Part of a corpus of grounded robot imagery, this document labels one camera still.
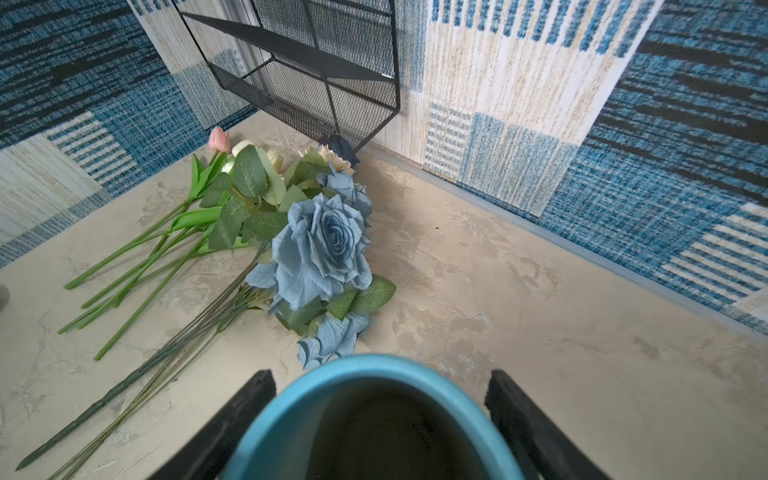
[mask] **blue rose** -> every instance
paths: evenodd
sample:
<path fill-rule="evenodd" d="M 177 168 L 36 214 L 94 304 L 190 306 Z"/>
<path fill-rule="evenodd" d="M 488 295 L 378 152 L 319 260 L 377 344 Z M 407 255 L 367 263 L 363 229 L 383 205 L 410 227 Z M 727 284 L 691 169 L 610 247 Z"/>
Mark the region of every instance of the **blue rose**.
<path fill-rule="evenodd" d="M 371 204 L 371 199 L 366 195 L 365 185 L 355 185 L 352 175 L 343 172 L 317 174 L 317 183 L 339 192 L 344 204 L 358 210 L 366 227 L 371 226 L 368 223 L 368 217 L 373 212 L 373 205 Z"/>
<path fill-rule="evenodd" d="M 272 240 L 275 300 L 283 298 L 297 310 L 316 296 L 338 295 L 345 283 L 367 288 L 372 275 L 363 254 L 370 242 L 362 215 L 340 195 L 293 204 L 288 225 Z"/>
<path fill-rule="evenodd" d="M 326 314 L 317 334 L 299 340 L 299 361 L 304 369 L 322 365 L 333 355 L 343 358 L 355 352 L 357 336 L 371 323 L 369 315 L 348 313 L 343 322 Z"/>

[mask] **black metal organizer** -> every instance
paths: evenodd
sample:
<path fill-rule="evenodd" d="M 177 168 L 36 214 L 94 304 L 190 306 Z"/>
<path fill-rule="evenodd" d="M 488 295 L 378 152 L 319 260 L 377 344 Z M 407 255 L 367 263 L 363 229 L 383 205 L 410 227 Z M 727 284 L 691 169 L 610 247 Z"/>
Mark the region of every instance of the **black metal organizer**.
<path fill-rule="evenodd" d="M 258 25 L 172 2 L 219 85 L 307 137 L 339 135 L 357 152 L 400 111 L 394 0 L 249 0 Z M 188 19 L 270 57 L 234 74 L 209 60 Z"/>

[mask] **marble tabletop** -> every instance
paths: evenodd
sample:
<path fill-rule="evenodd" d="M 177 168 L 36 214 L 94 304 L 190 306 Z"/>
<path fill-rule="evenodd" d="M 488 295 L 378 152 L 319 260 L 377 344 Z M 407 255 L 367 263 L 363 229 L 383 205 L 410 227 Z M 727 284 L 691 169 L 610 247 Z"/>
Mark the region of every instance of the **marble tabletop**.
<path fill-rule="evenodd" d="M 264 113 L 231 134 L 284 156 L 313 145 Z M 491 370 L 504 369 L 614 478 L 765 478 L 768 346 L 761 338 L 590 263 L 386 154 L 366 149 L 360 157 L 356 179 L 368 186 L 374 205 L 369 262 L 398 291 L 358 341 L 358 353 L 415 359 L 477 402 Z M 14 472 L 250 261 L 253 253 L 241 250 L 185 267 L 100 362 L 94 354 L 152 286 L 86 329 L 56 333 L 147 251 L 127 255 L 75 290 L 61 286 L 182 200 L 189 161 L 0 270 L 0 285 L 10 293 L 0 312 L 0 478 L 46 478 L 75 454 L 130 396 Z M 302 373 L 295 335 L 263 313 L 248 312 L 124 423 L 78 477 L 148 477 L 259 369 L 272 369 L 278 391 Z"/>

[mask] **black shelf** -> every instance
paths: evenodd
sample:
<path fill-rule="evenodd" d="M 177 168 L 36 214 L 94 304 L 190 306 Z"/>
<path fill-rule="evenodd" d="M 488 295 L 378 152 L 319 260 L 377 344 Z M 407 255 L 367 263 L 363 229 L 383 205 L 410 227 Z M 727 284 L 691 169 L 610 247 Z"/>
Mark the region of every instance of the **black shelf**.
<path fill-rule="evenodd" d="M 316 141 L 357 152 L 400 110 L 394 0 L 251 0 L 259 23 L 182 12 L 219 85 Z M 270 53 L 245 75 L 208 60 L 187 19 Z"/>

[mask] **blue and white striped pattern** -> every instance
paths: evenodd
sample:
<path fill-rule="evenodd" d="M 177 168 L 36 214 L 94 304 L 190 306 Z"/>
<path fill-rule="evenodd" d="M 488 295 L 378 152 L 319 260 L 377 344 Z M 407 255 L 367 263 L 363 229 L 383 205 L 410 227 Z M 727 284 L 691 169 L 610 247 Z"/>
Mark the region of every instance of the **blue and white striped pattern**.
<path fill-rule="evenodd" d="M 432 0 L 432 21 L 623 58 L 655 0 Z"/>
<path fill-rule="evenodd" d="M 687 290 L 725 306 L 768 286 L 768 208 L 745 204 L 657 272 L 686 280 Z"/>
<path fill-rule="evenodd" d="M 119 193 L 115 179 L 143 174 L 134 158 L 91 112 L 78 115 L 44 135 L 110 193 Z"/>
<path fill-rule="evenodd" d="M 469 113 L 439 104 L 430 105 L 424 170 L 456 182 L 471 132 L 472 116 Z"/>

